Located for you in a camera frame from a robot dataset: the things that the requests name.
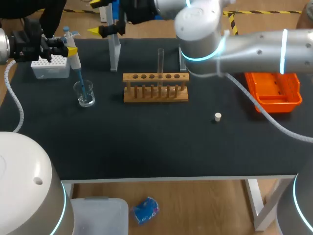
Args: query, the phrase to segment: wooden floor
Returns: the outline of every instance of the wooden floor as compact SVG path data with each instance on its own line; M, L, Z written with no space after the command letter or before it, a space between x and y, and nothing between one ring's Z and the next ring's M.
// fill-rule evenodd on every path
M67 9L89 9L88 4L67 0ZM302 10L306 0L237 0L225 10ZM239 34L262 30L295 28L297 14L242 14L235 15ZM2 21L8 33L20 28L19 21ZM79 31L81 38L95 38L88 28L100 25L99 15L64 13L56 36L68 25ZM231 29L228 17L223 17L223 29ZM139 25L127 25L125 38L175 37L173 21L152 21ZM5 94L0 80L0 101ZM273 180L260 180L263 196L270 190ZM74 197L108 196L123 198L129 207L137 205L145 197L155 198L160 213L149 223L139 227L130 218L130 235L253 235L252 215L246 188L242 181L196 181L196 182L153 182L153 183L107 183L80 184L74 189ZM273 223L259 235L277 235Z

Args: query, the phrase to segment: yellow and black tape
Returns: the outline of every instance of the yellow and black tape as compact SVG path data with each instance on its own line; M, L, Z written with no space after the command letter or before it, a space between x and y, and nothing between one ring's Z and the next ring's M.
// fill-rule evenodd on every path
M229 14L301 14L302 11L224 11L224 15Z
M99 14L97 11L92 10L71 10L64 9L63 12L72 12L72 13L89 13L89 14ZM301 14L302 11L223 11L223 15L228 16L229 14Z
M238 35L238 29L237 29L237 26L235 24L234 14L228 14L228 18L229 18L229 22L230 22L230 26L231 26L231 30L233 32L233 35Z
M63 9L63 12L99 14L99 12L91 11L91 10L71 10L71 9Z

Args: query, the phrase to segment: orange plastic container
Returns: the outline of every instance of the orange plastic container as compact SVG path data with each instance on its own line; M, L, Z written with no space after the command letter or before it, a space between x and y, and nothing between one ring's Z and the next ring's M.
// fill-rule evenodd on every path
M245 73L250 93L268 113L289 113L302 102L295 73Z

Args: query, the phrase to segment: white plastic bin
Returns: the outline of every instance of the white plastic bin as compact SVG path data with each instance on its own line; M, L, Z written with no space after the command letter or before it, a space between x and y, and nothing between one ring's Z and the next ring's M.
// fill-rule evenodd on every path
M67 58L61 55L51 55L51 63L39 57L38 61L31 63L31 68L38 79L68 78L70 64L67 62Z
M128 204L119 198L71 199L74 235L128 235Z

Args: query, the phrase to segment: black table surface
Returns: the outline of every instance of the black table surface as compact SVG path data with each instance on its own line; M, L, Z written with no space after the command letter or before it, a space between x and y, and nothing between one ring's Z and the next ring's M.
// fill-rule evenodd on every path
M106 40L76 44L83 78L94 84L94 106L79 107L73 71L68 79L38 80L30 64L21 63L11 83L25 112L20 133L44 148L62 180L286 175L312 157L313 144L277 130L226 78L191 76L189 102L123 103L122 74L155 72L158 48L165 51L164 71L179 71L175 39L121 40L118 72L110 72ZM308 75L299 79L302 104L274 117L313 136L313 82ZM211 122L216 112L218 124ZM6 94L0 130L12 131L18 121Z

